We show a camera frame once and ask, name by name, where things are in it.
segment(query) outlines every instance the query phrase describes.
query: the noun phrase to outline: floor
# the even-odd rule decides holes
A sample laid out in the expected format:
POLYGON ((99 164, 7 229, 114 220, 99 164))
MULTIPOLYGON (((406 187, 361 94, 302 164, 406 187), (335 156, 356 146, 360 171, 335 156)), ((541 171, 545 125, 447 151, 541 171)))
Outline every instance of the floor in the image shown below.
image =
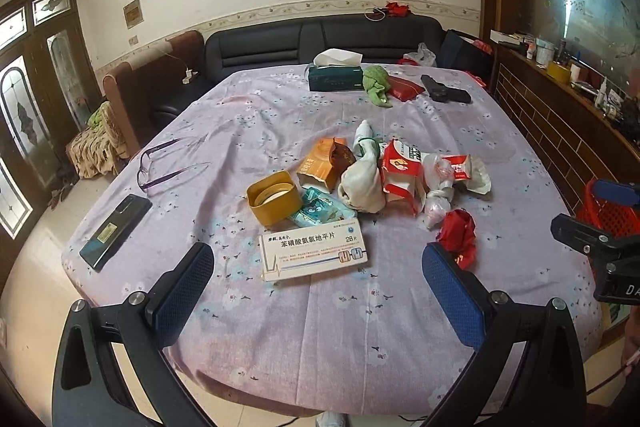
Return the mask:
MULTIPOLYGON (((84 214, 108 187, 106 178, 82 180, 55 210, 47 210, 31 232, 9 275, 0 298, 0 317, 6 322, 7 348, 0 362, 39 418, 51 425, 51 388, 58 343, 69 306, 78 293, 60 264, 60 253, 84 214)), ((587 389, 611 375, 620 364, 622 341, 591 357, 584 366, 587 389)), ((158 419, 142 391, 122 346, 116 355, 139 409, 158 419)), ((276 427, 291 418, 227 402, 181 377, 200 406, 218 427, 276 427)), ((622 388, 618 377, 590 396, 590 402, 608 405, 622 388)), ((407 427, 398 417, 352 417, 353 427, 407 427)), ((313 418, 294 427, 312 427, 313 418)))

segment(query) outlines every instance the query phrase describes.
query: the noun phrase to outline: red wallet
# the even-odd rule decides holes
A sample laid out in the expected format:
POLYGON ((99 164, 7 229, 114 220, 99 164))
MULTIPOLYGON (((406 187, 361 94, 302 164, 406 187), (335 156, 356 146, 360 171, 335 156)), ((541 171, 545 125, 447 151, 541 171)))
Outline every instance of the red wallet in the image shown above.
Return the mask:
POLYGON ((389 76, 389 84, 391 84, 391 89, 389 89, 388 93, 398 100, 401 100, 401 102, 413 100, 420 93, 424 92, 424 87, 397 76, 389 76))

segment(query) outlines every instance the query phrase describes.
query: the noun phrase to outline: person's hand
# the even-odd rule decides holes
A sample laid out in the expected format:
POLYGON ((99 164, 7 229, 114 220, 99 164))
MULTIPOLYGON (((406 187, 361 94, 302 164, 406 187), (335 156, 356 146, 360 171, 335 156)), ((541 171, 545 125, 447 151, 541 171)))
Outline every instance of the person's hand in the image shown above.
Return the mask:
MULTIPOLYGON (((631 308, 629 319, 625 326, 625 346, 622 349, 622 359, 620 363, 625 365, 626 361, 631 358, 640 347, 640 306, 631 308)), ((628 367, 625 367, 623 374, 628 377, 633 370, 633 366, 638 363, 638 359, 628 367)))

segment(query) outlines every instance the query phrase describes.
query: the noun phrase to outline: eyeglass frame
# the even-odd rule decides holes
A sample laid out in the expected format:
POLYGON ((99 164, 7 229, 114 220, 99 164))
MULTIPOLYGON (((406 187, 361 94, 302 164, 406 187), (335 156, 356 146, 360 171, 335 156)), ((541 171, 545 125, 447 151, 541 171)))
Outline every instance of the eyeglass frame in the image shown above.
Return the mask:
POLYGON ((198 165, 204 165, 204 164, 208 164, 209 162, 205 162, 205 163, 196 163, 194 165, 190 165, 188 167, 184 167, 182 169, 179 169, 175 172, 170 172, 169 174, 165 174, 164 176, 160 176, 159 178, 156 178, 153 181, 147 181, 146 183, 140 183, 140 175, 145 173, 147 176, 150 174, 150 172, 144 168, 144 166, 142 165, 142 160, 144 159, 145 155, 147 158, 149 158, 149 170, 151 167, 151 153, 154 152, 158 152, 159 150, 162 149, 166 149, 169 146, 172 146, 174 143, 179 142, 181 140, 185 140, 186 138, 174 138, 172 140, 169 140, 168 142, 164 142, 161 143, 160 145, 156 145, 154 147, 151 147, 149 149, 145 149, 143 150, 142 154, 140 155, 140 166, 138 167, 138 172, 136 174, 136 182, 138 183, 138 187, 140 188, 140 190, 142 190, 143 192, 146 192, 146 190, 148 188, 151 187, 155 187, 156 185, 159 185, 165 181, 170 180, 171 178, 175 178, 178 174, 181 174, 182 172, 187 171, 188 169, 191 169, 193 167, 196 167, 198 165))

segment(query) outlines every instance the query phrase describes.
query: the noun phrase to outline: black bag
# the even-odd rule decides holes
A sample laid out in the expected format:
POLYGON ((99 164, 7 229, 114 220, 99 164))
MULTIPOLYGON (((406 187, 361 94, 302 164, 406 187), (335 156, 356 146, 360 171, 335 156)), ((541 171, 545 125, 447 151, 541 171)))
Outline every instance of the black bag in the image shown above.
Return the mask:
POLYGON ((437 67, 447 70, 469 71, 485 82, 489 82, 491 79, 493 64, 493 55, 489 55, 465 41, 455 30, 447 31, 440 51, 436 55, 437 67))

